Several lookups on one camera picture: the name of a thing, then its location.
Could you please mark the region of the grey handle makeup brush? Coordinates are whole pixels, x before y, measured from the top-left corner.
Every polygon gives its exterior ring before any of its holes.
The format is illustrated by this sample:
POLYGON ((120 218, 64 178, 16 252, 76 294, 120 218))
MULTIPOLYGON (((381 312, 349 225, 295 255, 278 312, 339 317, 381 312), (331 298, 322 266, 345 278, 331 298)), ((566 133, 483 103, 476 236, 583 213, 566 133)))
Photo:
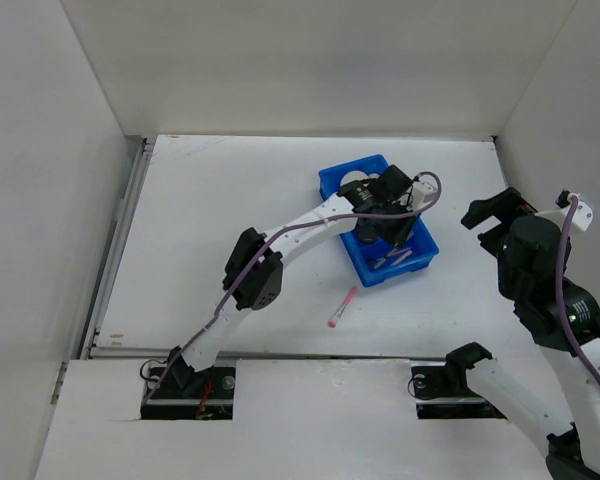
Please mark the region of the grey handle makeup brush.
POLYGON ((394 256, 400 256, 402 254, 404 254, 406 252, 405 249, 401 249, 401 250, 391 250, 390 252, 388 252, 384 257, 378 259, 375 261, 375 263, 373 264, 372 269, 373 270, 377 270, 380 267, 382 267, 390 258, 394 257, 394 256))

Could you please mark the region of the pink handle makeup brush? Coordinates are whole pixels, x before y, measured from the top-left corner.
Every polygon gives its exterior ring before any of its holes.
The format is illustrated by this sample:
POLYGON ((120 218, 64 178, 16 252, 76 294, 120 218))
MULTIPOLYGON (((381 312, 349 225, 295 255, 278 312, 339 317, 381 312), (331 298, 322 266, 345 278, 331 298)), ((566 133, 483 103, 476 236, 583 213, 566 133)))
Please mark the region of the pink handle makeup brush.
POLYGON ((350 289, 350 291, 347 293, 346 297, 344 298, 344 300, 342 301, 340 306, 337 308, 337 310, 333 314, 333 316, 328 320, 327 326, 329 328, 337 327, 337 325, 338 325, 340 319, 342 318, 344 312, 346 311, 347 307, 349 306, 351 301, 356 296, 357 291, 358 291, 358 288, 356 286, 354 286, 350 289))

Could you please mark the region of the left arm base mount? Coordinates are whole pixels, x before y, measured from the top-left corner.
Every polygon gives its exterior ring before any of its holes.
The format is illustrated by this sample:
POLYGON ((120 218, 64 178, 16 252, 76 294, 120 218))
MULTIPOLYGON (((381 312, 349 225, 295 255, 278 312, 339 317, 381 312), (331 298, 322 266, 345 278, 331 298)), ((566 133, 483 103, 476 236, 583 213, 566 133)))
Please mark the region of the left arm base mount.
POLYGON ((142 420, 233 419, 236 362, 221 361, 194 372, 179 359, 153 396, 140 406, 142 420))

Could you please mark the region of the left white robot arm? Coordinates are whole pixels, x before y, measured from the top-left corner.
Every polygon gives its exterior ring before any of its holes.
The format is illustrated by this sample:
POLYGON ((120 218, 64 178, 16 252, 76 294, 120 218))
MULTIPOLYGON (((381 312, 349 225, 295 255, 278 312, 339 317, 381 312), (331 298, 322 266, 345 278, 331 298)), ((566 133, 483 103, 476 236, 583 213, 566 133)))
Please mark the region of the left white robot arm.
POLYGON ((380 175, 343 180, 322 203, 287 225, 242 232, 227 261, 211 319, 169 354, 163 376, 181 396, 197 394, 224 341, 249 314, 278 298, 286 267, 326 240, 360 227, 371 240, 403 246, 419 215, 439 198, 440 182, 411 178, 391 165, 380 175))

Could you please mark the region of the cream round powder puff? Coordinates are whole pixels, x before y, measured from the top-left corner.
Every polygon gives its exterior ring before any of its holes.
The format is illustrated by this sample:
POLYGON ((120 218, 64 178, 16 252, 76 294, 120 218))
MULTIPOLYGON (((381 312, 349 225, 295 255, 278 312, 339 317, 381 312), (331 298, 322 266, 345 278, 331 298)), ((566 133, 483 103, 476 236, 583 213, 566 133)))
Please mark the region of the cream round powder puff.
POLYGON ((340 181, 340 185, 344 186, 348 183, 354 182, 354 181, 363 181, 365 179, 368 179, 369 176, 362 171, 359 170, 352 170, 347 172, 341 179, 340 181))

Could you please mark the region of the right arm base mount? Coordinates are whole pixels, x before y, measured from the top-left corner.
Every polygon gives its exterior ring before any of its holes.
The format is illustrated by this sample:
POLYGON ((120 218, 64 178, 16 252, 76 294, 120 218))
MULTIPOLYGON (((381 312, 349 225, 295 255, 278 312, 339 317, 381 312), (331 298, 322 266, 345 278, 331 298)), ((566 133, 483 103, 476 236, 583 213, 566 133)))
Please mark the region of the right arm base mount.
POLYGON ((443 362, 413 362, 408 393, 419 420, 499 419, 506 416, 454 377, 443 362))

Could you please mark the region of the pink lip pencil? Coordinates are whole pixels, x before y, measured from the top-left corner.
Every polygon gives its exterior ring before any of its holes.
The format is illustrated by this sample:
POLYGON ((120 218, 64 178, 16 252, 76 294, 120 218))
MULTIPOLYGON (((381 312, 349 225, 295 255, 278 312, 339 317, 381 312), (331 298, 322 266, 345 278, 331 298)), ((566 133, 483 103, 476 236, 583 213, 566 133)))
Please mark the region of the pink lip pencil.
POLYGON ((400 263, 404 262, 406 259, 408 259, 410 256, 412 255, 412 251, 411 250, 405 250, 399 257, 397 257, 393 263, 392 266, 396 266, 399 265, 400 263))

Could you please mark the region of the black round compact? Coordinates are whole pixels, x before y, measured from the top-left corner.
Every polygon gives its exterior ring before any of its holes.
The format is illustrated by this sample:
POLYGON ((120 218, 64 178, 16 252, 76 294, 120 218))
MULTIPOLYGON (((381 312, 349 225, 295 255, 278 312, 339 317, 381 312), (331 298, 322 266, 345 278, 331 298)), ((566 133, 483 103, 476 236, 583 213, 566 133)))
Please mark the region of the black round compact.
POLYGON ((360 227, 356 229, 356 236, 358 241, 363 245, 370 245, 375 243, 379 236, 371 227, 360 227))

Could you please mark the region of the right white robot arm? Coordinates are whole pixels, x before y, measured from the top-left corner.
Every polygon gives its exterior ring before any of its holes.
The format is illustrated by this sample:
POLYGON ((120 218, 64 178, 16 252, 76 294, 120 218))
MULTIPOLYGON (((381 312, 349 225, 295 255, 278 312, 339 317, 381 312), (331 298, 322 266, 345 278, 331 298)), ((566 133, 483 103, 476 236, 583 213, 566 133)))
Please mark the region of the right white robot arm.
POLYGON ((571 416, 554 413, 478 343, 447 354, 443 381, 493 405, 530 440, 554 479, 600 479, 600 306, 566 273, 571 239, 587 231, 592 208, 564 190, 556 209, 537 211, 514 188, 473 201, 461 223, 497 261, 500 294, 552 368, 571 416))

